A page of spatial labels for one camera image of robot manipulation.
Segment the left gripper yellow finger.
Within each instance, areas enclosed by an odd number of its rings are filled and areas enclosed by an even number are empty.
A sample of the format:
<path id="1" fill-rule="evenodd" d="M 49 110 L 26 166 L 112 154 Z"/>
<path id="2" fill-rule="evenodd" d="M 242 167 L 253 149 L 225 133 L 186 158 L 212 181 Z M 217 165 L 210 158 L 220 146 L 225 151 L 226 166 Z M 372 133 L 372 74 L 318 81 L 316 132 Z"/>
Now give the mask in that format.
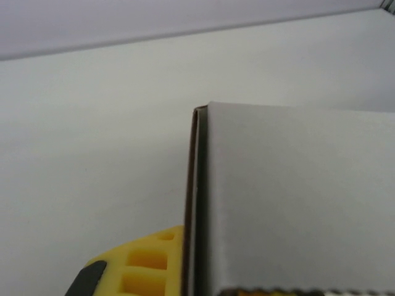
<path id="1" fill-rule="evenodd" d="M 183 226 L 119 245 L 87 262 L 70 295 L 181 295 Z"/>

